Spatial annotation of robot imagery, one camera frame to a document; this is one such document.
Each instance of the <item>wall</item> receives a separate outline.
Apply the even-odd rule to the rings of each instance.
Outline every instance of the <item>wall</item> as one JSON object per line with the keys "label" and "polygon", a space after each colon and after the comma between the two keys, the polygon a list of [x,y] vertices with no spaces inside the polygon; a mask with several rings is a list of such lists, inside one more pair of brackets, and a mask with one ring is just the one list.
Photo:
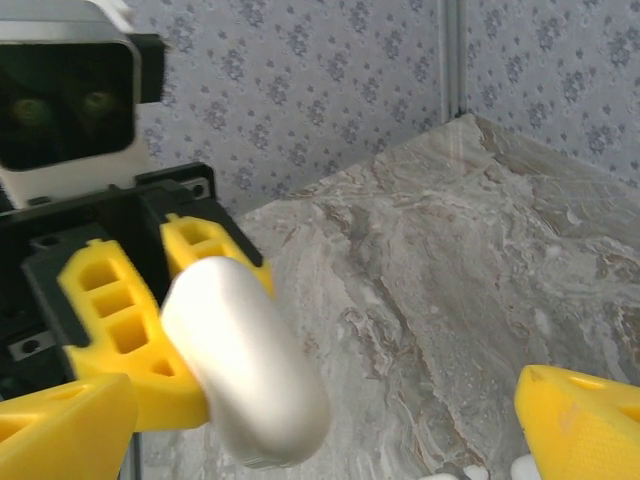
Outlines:
{"label": "wall", "polygon": [[640,184],[640,1],[467,2],[471,111]]}
{"label": "wall", "polygon": [[141,122],[239,213],[441,121],[437,0],[128,0],[172,47]]}

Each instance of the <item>white fragment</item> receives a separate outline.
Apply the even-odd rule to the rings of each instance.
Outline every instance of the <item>white fragment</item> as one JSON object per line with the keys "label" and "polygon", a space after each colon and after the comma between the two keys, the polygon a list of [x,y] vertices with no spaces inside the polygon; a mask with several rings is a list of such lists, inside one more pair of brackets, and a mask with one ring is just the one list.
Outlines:
{"label": "white fragment", "polygon": [[439,473],[437,475],[431,475],[430,477],[422,477],[418,480],[458,480],[458,478],[448,473]]}
{"label": "white fragment", "polygon": [[518,458],[511,465],[511,480],[542,480],[531,455]]}
{"label": "white fragment", "polygon": [[536,322],[538,330],[540,330],[543,335],[551,334],[551,322],[549,321],[549,317],[546,313],[539,308],[536,308],[533,313],[533,319]]}
{"label": "white fragment", "polygon": [[580,225],[582,223],[582,220],[576,217],[575,213],[569,209],[567,209],[567,220],[569,220],[571,225]]}
{"label": "white fragment", "polygon": [[558,258],[562,253],[562,247],[560,245],[551,245],[547,247],[547,251],[545,253],[547,258],[550,260]]}
{"label": "white fragment", "polygon": [[487,469],[477,465],[469,465],[464,469],[464,473],[470,480],[489,480]]}

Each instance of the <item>white plastic object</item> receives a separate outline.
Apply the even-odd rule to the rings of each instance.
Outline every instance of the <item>white plastic object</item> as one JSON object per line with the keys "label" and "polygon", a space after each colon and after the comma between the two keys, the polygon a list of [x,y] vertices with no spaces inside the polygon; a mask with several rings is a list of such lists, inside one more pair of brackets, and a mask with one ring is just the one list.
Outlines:
{"label": "white plastic object", "polygon": [[96,4],[122,33],[133,33],[133,9],[122,0],[86,0]]}
{"label": "white plastic object", "polygon": [[511,480],[541,480],[532,455],[518,458],[511,465]]}
{"label": "white plastic object", "polygon": [[174,280],[162,326],[237,461],[290,467],[320,448],[331,423],[324,385],[247,267],[227,257],[191,265]]}
{"label": "white plastic object", "polygon": [[422,477],[418,480],[458,480],[458,477],[454,477],[448,473],[438,473],[437,475],[431,475],[429,477]]}

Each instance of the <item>marble surface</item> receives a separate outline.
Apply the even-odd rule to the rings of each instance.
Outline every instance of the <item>marble surface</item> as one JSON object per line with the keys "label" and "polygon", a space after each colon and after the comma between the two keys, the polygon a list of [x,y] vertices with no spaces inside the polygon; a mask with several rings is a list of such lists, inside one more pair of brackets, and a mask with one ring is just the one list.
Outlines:
{"label": "marble surface", "polygon": [[637,190],[465,116],[241,221],[335,420],[286,470],[214,428],[145,435],[147,479],[508,478],[520,369],[640,384]]}

